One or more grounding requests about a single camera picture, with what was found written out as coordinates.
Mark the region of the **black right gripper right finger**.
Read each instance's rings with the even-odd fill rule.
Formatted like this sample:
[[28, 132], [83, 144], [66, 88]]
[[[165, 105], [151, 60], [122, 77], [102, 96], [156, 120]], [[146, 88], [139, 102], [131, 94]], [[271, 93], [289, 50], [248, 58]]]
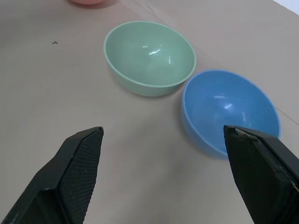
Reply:
[[299, 160], [275, 136], [223, 128], [235, 184], [256, 224], [299, 222]]

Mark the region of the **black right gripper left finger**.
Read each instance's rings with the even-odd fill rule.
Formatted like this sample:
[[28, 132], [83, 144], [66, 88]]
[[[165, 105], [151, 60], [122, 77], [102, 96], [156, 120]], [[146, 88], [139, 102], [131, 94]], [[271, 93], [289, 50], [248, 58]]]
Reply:
[[67, 138], [32, 178], [4, 224], [81, 224], [96, 184], [102, 127]]

